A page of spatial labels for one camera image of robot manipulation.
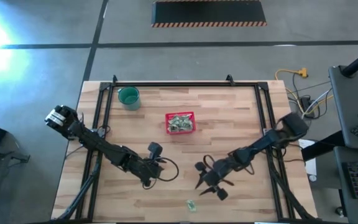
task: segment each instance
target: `floor mat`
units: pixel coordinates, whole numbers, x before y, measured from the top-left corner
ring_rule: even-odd
[[[152,27],[266,26],[258,0],[161,0],[153,3]]]

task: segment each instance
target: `hazard stripe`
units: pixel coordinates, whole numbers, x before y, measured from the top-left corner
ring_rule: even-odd
[[[252,21],[252,22],[248,22],[248,21],[243,21],[243,22],[161,22],[161,23],[156,22],[156,23],[152,24],[151,26],[153,28],[171,28],[171,27],[261,27],[261,26],[267,26],[267,23],[265,21]]]

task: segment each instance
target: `concrete floor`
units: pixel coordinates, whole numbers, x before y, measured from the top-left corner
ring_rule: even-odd
[[[358,40],[358,1],[263,0],[267,27],[151,29],[153,0],[110,0],[100,43],[202,41]],[[102,0],[0,1],[0,44],[90,44]],[[67,141],[44,125],[55,105],[76,107],[90,49],[0,50],[0,127],[31,154],[13,167],[0,193],[0,223],[48,220]],[[358,45],[302,47],[188,47],[98,49],[90,80],[271,80],[280,68],[306,67],[298,88],[328,81],[328,68],[358,57]],[[292,75],[280,74],[293,89]],[[330,84],[303,95],[318,97]],[[322,139],[340,129],[333,100],[327,115],[313,121],[307,135]],[[318,162],[318,171],[329,163]],[[337,192],[312,185],[319,217],[346,222],[333,210]]]

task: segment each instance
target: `wooden table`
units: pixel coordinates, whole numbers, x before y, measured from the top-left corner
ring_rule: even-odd
[[[90,128],[98,97],[100,82],[84,82],[78,112],[84,113],[85,125]],[[268,81],[276,119],[290,112],[282,81]],[[198,172],[194,164],[205,154],[220,159],[238,147],[246,146],[262,136],[255,92],[250,87],[139,87],[142,107],[137,111],[122,108],[114,89],[109,115],[111,131],[108,142],[125,145],[142,157],[147,157],[147,146],[154,141],[163,146],[162,156],[173,159],[180,168],[172,182],[157,181],[154,188],[144,190],[139,179],[124,173],[103,158],[94,222],[252,222],[276,221],[272,187],[266,155],[258,154],[252,161],[255,175],[245,171],[231,172],[227,180],[231,187],[221,184],[229,197],[220,201],[216,194],[199,196],[207,188],[202,184],[195,190]],[[171,136],[165,131],[165,113],[194,111],[197,130],[192,134]],[[269,118],[266,108],[265,117]],[[70,142],[67,153],[76,149],[78,142]],[[83,175],[86,149],[70,155],[63,167],[52,217],[63,213],[78,193]],[[300,159],[296,147],[288,147],[285,160]],[[162,165],[161,178],[175,175],[171,164]],[[286,162],[288,181],[292,192],[307,211],[316,217],[305,167],[301,161]],[[283,209],[286,210],[281,193]],[[193,200],[197,212],[186,205]]]

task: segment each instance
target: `red container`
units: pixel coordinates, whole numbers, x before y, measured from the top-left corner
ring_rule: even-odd
[[[169,127],[169,120],[171,120],[175,115],[184,116],[190,114],[190,120],[193,122],[193,130],[191,131],[178,131],[178,132],[170,132],[168,130]],[[167,134],[187,134],[192,133],[193,131],[196,131],[196,120],[194,117],[194,112],[179,112],[179,113],[169,113],[165,114],[165,129],[167,130]]]

